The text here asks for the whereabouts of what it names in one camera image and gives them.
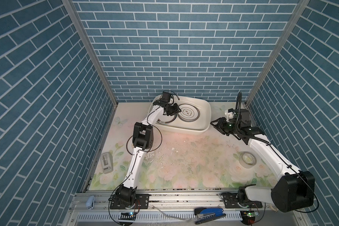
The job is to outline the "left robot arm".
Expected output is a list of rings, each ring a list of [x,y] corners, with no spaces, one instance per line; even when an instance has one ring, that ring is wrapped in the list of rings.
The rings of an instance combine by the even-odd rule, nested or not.
[[[180,113],[179,105],[175,102],[166,100],[156,100],[150,113],[141,122],[134,125],[132,145],[133,154],[128,172],[124,181],[117,186],[114,191],[116,198],[125,208],[130,208],[136,203],[136,190],[140,168],[144,156],[148,152],[154,151],[154,125],[161,115],[173,116]]]

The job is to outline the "right circuit board with LED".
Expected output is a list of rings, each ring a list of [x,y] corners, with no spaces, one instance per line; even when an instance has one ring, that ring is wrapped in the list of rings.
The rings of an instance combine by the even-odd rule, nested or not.
[[[255,211],[241,211],[241,223],[246,226],[252,226],[256,222],[256,216],[258,216],[258,212]]]

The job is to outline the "left circuit board with LED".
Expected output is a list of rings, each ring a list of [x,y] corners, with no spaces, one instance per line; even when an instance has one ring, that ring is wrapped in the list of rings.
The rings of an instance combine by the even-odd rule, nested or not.
[[[131,226],[137,219],[137,214],[134,212],[121,212],[118,218],[118,223],[121,226]]]

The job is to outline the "light blue small device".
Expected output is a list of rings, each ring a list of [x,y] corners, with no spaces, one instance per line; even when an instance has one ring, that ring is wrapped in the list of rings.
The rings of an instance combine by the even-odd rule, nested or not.
[[[86,201],[86,208],[88,210],[92,210],[94,208],[94,204],[95,204],[95,196],[94,195],[91,195],[87,201]]]

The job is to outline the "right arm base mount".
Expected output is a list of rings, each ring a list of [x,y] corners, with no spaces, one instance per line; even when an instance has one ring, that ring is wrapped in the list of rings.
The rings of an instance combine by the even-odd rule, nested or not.
[[[220,194],[220,198],[226,209],[261,209],[263,203],[258,201],[239,200],[235,193],[224,192]]]

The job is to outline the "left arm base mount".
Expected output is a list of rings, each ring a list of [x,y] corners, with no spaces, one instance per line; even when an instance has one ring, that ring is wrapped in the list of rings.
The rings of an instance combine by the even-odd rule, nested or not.
[[[149,194],[136,194],[128,200],[124,200],[119,198],[117,195],[113,195],[108,200],[110,202],[111,210],[132,209],[134,206],[136,206],[137,209],[145,210],[148,209],[149,197]]]

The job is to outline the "blue black stapler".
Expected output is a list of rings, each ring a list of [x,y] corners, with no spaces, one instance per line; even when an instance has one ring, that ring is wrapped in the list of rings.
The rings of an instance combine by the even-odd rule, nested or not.
[[[196,216],[195,224],[203,224],[220,218],[224,218],[226,214],[222,208],[196,208],[194,209],[194,214]]]

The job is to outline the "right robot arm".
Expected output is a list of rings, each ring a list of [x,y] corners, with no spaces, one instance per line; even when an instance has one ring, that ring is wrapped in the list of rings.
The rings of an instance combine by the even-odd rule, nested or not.
[[[225,117],[211,121],[210,124],[221,134],[233,135],[242,140],[264,161],[277,179],[272,188],[255,185],[240,187],[237,195],[239,204],[263,202],[274,205],[281,212],[302,212],[318,200],[313,174],[302,171],[286,159],[259,127],[252,127],[235,118],[227,120]]]

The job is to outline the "clear tape roll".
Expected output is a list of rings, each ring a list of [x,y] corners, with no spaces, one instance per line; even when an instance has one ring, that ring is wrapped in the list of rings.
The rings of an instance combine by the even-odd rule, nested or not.
[[[242,167],[250,169],[257,164],[255,155],[250,152],[242,152],[239,156],[239,163]]]

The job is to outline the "white plate black clover outline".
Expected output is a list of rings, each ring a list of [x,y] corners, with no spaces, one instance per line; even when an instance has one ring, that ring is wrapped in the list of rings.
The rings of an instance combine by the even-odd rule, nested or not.
[[[179,109],[181,112],[178,113],[178,118],[184,122],[194,122],[200,117],[200,111],[194,105],[181,104]]]

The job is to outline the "circuit board with led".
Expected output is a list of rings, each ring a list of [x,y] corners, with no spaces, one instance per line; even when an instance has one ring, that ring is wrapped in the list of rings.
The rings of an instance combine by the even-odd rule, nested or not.
[[[121,212],[118,218],[118,223],[121,226],[131,226],[137,219],[137,214],[134,212]]]
[[[241,211],[241,223],[246,226],[252,226],[256,222],[256,216],[258,216],[258,212],[255,211]]]

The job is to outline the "orange sunburst plate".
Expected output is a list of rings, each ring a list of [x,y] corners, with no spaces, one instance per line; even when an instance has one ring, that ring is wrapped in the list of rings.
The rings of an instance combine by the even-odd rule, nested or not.
[[[126,142],[126,151],[128,154],[133,155],[133,145],[132,145],[132,138],[133,136],[130,136]]]

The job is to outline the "white plastic bin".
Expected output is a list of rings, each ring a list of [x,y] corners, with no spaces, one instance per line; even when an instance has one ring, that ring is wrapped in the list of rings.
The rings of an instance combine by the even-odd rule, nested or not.
[[[190,97],[172,97],[171,103],[181,104],[190,104],[197,107],[200,111],[200,117],[194,122],[184,122],[177,118],[172,123],[169,124],[159,124],[156,122],[154,125],[161,131],[170,131],[175,133],[184,133],[192,135],[203,134],[209,127],[211,121],[211,106],[210,104],[202,99],[190,98]]]

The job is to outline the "grey rectangular device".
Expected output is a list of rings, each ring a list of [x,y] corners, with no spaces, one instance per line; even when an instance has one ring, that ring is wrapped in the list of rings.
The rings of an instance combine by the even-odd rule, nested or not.
[[[111,153],[103,153],[100,157],[101,166],[104,174],[111,173],[113,171],[113,156]]]

